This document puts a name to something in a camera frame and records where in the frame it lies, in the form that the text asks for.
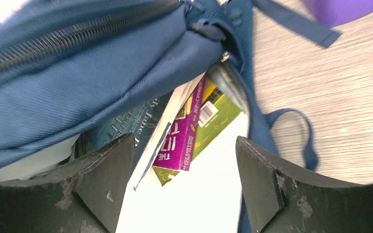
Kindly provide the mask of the green cover book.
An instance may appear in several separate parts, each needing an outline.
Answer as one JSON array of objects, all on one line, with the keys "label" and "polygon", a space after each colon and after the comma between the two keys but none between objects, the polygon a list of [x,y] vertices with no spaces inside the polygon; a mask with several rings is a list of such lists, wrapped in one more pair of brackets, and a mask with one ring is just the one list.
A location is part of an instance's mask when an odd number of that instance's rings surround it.
[{"label": "green cover book", "polygon": [[199,79],[179,110],[153,166],[176,171],[189,171],[206,80],[207,73]]}]

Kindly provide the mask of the navy blue backpack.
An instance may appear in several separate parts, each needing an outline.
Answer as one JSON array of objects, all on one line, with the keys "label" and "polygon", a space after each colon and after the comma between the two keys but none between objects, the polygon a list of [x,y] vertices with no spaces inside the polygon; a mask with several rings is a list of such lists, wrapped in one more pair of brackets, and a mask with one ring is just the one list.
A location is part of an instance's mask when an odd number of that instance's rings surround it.
[{"label": "navy blue backpack", "polygon": [[340,32],[272,0],[33,0],[0,26],[0,168],[162,96],[226,60],[248,137],[277,152],[255,102],[252,8],[322,47]]}]

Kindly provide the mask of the purple cover book bottom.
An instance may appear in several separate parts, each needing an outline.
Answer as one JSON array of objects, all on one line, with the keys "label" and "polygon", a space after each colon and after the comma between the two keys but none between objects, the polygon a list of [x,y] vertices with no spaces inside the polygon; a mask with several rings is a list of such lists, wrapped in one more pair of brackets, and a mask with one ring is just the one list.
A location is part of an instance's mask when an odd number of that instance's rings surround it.
[{"label": "purple cover book bottom", "polygon": [[133,172],[171,96],[172,92],[169,92],[128,112],[114,116],[87,131],[85,138],[93,149],[98,150],[121,135],[132,133],[135,137],[134,158],[131,167],[131,172]]}]

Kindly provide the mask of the Animal Farm book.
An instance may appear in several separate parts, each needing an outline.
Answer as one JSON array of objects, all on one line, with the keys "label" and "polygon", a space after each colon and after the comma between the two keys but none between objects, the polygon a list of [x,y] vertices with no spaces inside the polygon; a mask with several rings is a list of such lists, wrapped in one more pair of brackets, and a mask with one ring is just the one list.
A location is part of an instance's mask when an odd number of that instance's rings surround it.
[{"label": "Animal Farm book", "polygon": [[[207,78],[191,161],[193,161],[240,113],[241,109]],[[155,166],[152,166],[152,168],[161,185],[169,183],[181,172]]]}]

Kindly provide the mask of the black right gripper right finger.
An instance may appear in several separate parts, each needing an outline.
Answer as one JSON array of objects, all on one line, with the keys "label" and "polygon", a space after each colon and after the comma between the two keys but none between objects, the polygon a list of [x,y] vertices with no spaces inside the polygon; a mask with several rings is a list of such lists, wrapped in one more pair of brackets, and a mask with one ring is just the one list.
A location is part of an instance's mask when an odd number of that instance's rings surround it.
[{"label": "black right gripper right finger", "polygon": [[373,233],[373,183],[327,177],[236,141],[240,233]]}]

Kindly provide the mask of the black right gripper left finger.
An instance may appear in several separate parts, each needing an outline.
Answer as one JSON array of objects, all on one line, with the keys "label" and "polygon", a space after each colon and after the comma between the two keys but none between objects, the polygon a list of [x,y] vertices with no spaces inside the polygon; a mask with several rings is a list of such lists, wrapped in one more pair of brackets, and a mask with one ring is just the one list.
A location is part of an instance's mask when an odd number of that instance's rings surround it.
[{"label": "black right gripper left finger", "polygon": [[0,233],[115,232],[134,148],[128,133],[31,179],[0,182]]}]

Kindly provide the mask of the Three Days To See book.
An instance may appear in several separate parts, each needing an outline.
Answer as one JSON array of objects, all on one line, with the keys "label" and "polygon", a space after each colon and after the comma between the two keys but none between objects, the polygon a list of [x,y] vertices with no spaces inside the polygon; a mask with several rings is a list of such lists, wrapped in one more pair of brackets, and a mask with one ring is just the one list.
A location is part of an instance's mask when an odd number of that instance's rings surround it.
[{"label": "Three Days To See book", "polygon": [[176,115],[203,76],[202,73],[192,81],[175,88],[171,93],[151,101],[152,109],[146,112],[146,119],[142,120],[140,129],[134,132],[136,165],[128,181],[130,188],[137,189],[151,167]]}]

